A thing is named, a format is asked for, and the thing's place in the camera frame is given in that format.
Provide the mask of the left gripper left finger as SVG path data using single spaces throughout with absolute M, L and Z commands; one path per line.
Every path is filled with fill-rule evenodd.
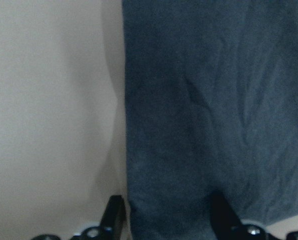
M 120 240 L 125 222 L 125 202 L 121 195 L 110 196 L 101 221 L 97 226 L 74 235 L 74 240 Z

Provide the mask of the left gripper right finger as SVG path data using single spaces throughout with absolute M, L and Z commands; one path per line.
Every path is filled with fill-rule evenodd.
M 243 224 L 225 196 L 210 196 L 210 223 L 218 240 L 265 240 L 266 232 L 254 224 Z

